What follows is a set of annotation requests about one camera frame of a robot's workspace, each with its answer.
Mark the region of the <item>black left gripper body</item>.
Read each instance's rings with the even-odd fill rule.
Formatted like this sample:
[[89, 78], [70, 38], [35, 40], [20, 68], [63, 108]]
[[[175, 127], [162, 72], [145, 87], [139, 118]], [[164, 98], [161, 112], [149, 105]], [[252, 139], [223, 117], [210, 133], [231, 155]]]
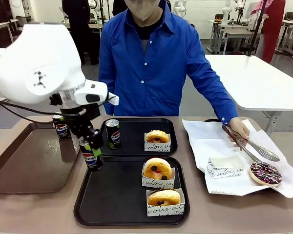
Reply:
[[100, 116], [98, 104], [88, 104], [73, 109], [60, 109], [66, 124], [71, 131], [71, 125], [83, 125], [84, 137], [89, 137], [89, 128], [93, 128], [91, 121]]

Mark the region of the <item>person's left hand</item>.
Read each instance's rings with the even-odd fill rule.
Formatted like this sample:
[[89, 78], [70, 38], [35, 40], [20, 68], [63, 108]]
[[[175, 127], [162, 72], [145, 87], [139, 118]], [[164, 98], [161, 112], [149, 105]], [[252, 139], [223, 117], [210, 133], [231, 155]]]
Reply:
[[245, 126], [245, 124], [241, 121], [239, 117], [234, 117], [229, 121], [229, 126], [238, 133], [235, 136], [236, 140], [239, 140], [244, 146], [247, 145], [247, 140], [249, 139], [250, 131]]

